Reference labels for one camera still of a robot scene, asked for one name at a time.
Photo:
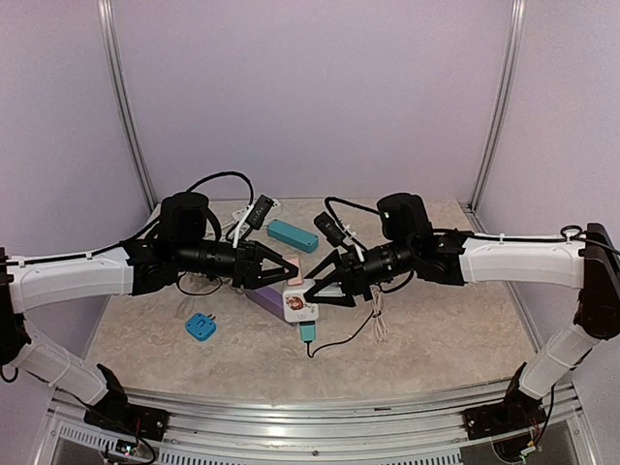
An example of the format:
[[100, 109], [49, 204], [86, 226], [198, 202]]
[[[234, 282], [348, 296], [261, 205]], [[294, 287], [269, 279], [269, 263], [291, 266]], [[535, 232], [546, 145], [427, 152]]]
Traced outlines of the white cube socket with sticker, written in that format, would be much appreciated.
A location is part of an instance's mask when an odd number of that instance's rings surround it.
[[284, 320], [292, 325], [316, 322], [320, 316], [320, 306], [306, 300], [304, 294], [313, 286], [301, 284], [286, 286], [282, 292]]

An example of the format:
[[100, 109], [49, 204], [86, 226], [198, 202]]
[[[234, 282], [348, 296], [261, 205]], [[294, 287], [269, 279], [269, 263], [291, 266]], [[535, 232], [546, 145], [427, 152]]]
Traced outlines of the blue plug adapter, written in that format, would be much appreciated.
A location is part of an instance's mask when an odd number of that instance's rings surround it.
[[186, 331], [196, 340], [204, 342], [217, 330], [215, 316], [196, 313], [185, 324]]

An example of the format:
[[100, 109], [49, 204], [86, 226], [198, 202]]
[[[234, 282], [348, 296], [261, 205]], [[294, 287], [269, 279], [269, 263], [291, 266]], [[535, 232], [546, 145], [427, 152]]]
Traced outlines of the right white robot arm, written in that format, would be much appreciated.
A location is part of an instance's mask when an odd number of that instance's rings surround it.
[[619, 334], [619, 252], [601, 224], [568, 225], [556, 236], [489, 235], [435, 229], [418, 195], [377, 202], [387, 243], [332, 252], [309, 274], [307, 302], [353, 307], [358, 296], [402, 274], [441, 285], [543, 283], [577, 289], [573, 320], [558, 329], [514, 375], [495, 419], [507, 430], [532, 416], [533, 403], [603, 340]]

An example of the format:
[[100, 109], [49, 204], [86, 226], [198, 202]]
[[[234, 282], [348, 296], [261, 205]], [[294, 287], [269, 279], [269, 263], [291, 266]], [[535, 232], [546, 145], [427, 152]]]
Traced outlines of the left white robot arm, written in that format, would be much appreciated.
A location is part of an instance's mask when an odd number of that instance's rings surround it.
[[164, 199], [147, 232], [109, 249], [72, 256], [1, 258], [1, 364], [25, 371], [96, 408], [117, 431], [135, 422], [135, 408], [112, 371], [54, 343], [25, 319], [28, 310], [104, 295], [149, 295], [189, 272], [228, 278], [255, 290], [294, 278], [298, 268], [253, 240], [221, 238], [207, 196], [181, 192]]

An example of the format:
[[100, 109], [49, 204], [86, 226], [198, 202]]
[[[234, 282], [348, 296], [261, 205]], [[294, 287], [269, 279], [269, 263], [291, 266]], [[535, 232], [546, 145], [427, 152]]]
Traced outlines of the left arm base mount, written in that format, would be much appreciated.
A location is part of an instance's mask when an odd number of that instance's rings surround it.
[[130, 403], [112, 371], [101, 363], [96, 367], [106, 380], [107, 391], [101, 400], [86, 407], [84, 421], [108, 431], [161, 442], [171, 414], [163, 409]]

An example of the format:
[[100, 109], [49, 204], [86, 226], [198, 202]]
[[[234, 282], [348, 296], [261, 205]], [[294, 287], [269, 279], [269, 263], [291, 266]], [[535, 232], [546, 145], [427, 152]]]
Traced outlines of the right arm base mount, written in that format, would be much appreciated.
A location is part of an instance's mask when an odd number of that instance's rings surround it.
[[503, 399], [463, 411], [462, 417], [469, 440], [510, 433], [531, 426], [541, 426], [547, 420], [543, 401], [522, 392], [520, 376], [523, 363], [511, 378]]

